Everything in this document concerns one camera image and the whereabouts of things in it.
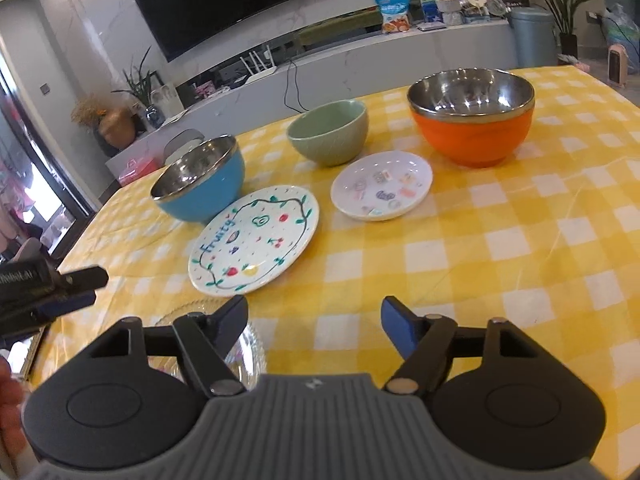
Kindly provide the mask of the person left hand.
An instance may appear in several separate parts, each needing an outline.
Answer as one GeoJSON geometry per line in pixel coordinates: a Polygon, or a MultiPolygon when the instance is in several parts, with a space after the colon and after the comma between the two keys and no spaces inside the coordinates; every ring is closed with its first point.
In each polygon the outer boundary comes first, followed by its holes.
{"type": "Polygon", "coordinates": [[[5,358],[0,359],[0,422],[1,440],[11,460],[15,460],[27,445],[21,423],[24,389],[11,373],[5,358]]]}

